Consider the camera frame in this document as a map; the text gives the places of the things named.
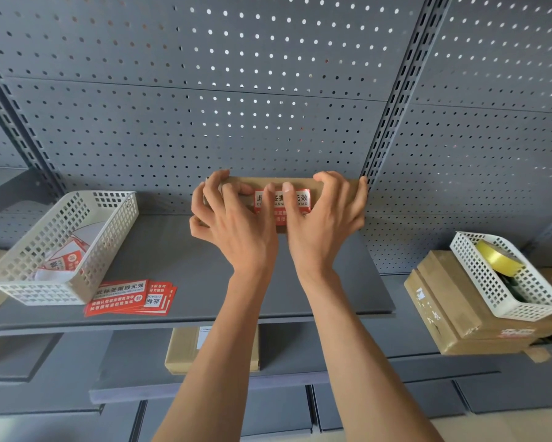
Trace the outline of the red sticker on backing scrap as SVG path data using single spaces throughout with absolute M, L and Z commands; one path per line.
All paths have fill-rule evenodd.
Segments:
M 47 260 L 42 266 L 40 266 L 39 269 L 47 271 L 73 272 L 81 263 L 83 256 L 84 253 L 81 250 L 55 255 L 53 258 Z

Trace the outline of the yellow tape roll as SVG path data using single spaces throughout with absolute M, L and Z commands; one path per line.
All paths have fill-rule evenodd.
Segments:
M 479 240 L 475 247 L 492 269 L 499 274 L 514 277 L 525 268 L 525 264 L 519 258 L 486 240 Z

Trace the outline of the grey slotted shelf upright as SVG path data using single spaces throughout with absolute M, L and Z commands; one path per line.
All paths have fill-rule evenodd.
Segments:
M 40 142 L 29 121 L 0 73 L 0 127 L 6 133 L 16 152 L 29 169 L 36 169 L 46 183 L 51 194 L 60 198 L 67 193 L 61 177 L 56 173 L 43 144 Z
M 390 154 L 394 136 L 451 3 L 452 0 L 425 0 L 419 12 L 361 171 L 361 175 L 368 179 L 369 190 L 374 188 L 381 175 L 383 163 Z

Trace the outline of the small white plastic mesh basket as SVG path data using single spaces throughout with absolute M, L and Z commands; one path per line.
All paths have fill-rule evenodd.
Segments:
M 525 268 L 513 278 L 528 301 L 517 301 L 497 272 L 478 252 L 475 245 L 486 240 L 519 258 Z M 507 239 L 486 233 L 456 231 L 450 249 L 483 297 L 494 316 L 536 322 L 552 315 L 552 286 L 530 261 Z

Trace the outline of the large taped brown cardboard box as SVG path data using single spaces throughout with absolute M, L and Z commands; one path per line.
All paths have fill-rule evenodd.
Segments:
M 463 339 L 459 336 L 419 271 L 414 269 L 404 287 L 442 355 L 498 355 L 522 352 L 536 338 Z

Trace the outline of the grey metal shelf board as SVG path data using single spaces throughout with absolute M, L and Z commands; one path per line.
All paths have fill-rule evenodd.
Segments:
M 279 235 L 279 240 L 275 270 L 259 322 L 312 321 L 314 317 L 296 275 L 287 238 Z M 334 270 L 360 318 L 394 313 L 396 307 L 359 233 L 345 241 Z M 166 316 L 106 313 L 86 318 L 83 306 L 24 306 L 8 299 L 0 306 L 0 336 L 212 324 L 232 272 L 215 246 L 191 237 L 187 216 L 140 215 L 106 273 L 106 280 L 172 282 L 177 292 Z

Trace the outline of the person's right forearm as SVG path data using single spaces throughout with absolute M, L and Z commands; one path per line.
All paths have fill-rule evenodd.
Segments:
M 346 442 L 444 442 L 353 311 L 333 270 L 297 271 Z

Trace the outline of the wide grey perforated back panel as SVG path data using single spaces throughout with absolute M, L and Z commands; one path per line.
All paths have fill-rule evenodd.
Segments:
M 188 214 L 211 172 L 361 175 L 425 0 L 0 0 L 0 82 L 59 186 Z

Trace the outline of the grey side shelf board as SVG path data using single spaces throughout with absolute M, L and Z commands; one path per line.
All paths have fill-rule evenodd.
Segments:
M 0 212 L 22 201 L 49 204 L 51 196 L 36 169 L 0 168 Z

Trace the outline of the white sticker backing paper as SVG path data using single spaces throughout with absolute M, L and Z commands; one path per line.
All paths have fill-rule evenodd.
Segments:
M 94 222 L 83 227 L 80 227 L 72 231 L 71 235 L 67 237 L 65 242 L 60 245 L 58 248 L 47 253 L 46 259 L 43 264 L 53 258 L 55 255 L 60 255 L 66 252 L 72 252 L 75 250 L 81 250 L 84 253 L 83 259 L 87 251 L 90 249 L 94 243 L 97 235 L 103 229 L 105 222 Z M 63 278 L 73 272 L 69 271 L 47 271 L 40 270 L 40 266 L 36 269 L 33 279 L 35 281 L 57 281 L 60 282 Z

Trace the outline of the person's left hand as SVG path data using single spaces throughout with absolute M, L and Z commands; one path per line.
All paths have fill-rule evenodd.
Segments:
M 233 212 L 206 213 L 203 206 L 203 188 L 206 180 L 194 190 L 191 198 L 191 212 L 210 227 L 213 242 L 235 273 L 247 276 L 259 276 L 270 279 L 278 254 L 276 231 L 261 231 L 259 214 L 250 211 L 242 202 L 242 196 L 254 196 L 255 189 L 241 181 L 221 184 L 233 185 Z M 269 183 L 264 188 L 264 198 L 274 198 L 275 185 Z

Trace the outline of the narrow grey perforated back panel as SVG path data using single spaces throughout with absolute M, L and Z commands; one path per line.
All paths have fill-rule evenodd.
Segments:
M 552 223 L 552 0 L 452 0 L 367 215 L 380 274 L 456 231 L 522 249 Z

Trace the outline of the person's right hand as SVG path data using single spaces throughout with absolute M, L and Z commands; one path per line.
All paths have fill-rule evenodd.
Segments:
M 327 173 L 336 172 L 322 171 L 314 175 L 314 180 L 323 184 L 322 193 L 302 224 L 287 225 L 289 251 L 302 285 L 324 282 L 331 274 L 335 257 L 346 238 L 365 224 L 365 220 L 356 220 L 357 190 L 352 191 L 349 180 L 351 187 L 344 213 L 330 212 L 326 199 Z

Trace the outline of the dark green item in basket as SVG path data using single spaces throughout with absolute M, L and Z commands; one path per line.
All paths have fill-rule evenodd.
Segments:
M 504 283 L 505 287 L 507 287 L 508 291 L 513 295 L 513 297 L 522 303 L 527 303 L 528 301 L 526 298 L 522 295 L 522 290 L 520 288 L 520 285 L 518 282 L 510 276 L 506 276 L 502 273 L 497 272 L 497 275 L 501 279 L 501 281 Z

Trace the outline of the grey bottom shelf board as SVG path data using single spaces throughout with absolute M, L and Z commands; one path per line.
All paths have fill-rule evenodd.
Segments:
M 0 416 L 99 413 L 88 394 L 112 331 L 64 334 L 28 383 L 0 386 Z

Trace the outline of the grey lower shelf board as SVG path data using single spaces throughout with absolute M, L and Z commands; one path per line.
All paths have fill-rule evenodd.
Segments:
M 168 398 L 183 378 L 165 367 L 171 329 L 115 331 L 89 390 L 94 404 Z M 405 383 L 457 379 L 500 372 L 496 356 L 416 354 L 390 357 Z M 305 386 L 329 381 L 316 326 L 265 324 L 259 329 L 259 371 L 249 387 Z

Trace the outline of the brown cardboard box white label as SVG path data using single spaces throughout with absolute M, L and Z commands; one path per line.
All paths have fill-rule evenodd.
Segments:
M 164 365 L 173 375 L 186 375 L 202 350 L 212 326 L 177 327 L 172 330 Z M 249 372 L 260 370 L 259 325 L 255 327 L 253 342 L 249 345 Z

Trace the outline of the brown cardboard box under basket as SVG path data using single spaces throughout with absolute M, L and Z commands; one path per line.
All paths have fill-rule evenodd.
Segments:
M 451 251 L 430 251 L 417 269 L 463 339 L 520 340 L 552 335 L 552 316 L 536 322 L 494 316 Z

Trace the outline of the large white plastic mesh basket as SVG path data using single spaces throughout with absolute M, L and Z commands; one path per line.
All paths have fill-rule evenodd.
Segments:
M 0 291 L 26 306 L 87 304 L 139 215 L 136 192 L 75 191 L 64 195 L 0 258 Z M 105 222 L 76 270 L 62 281 L 35 281 L 47 253 L 72 231 Z

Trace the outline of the person's left forearm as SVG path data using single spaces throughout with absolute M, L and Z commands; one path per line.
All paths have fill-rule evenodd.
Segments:
M 257 322 L 273 268 L 237 267 L 206 341 L 152 442 L 239 442 Z

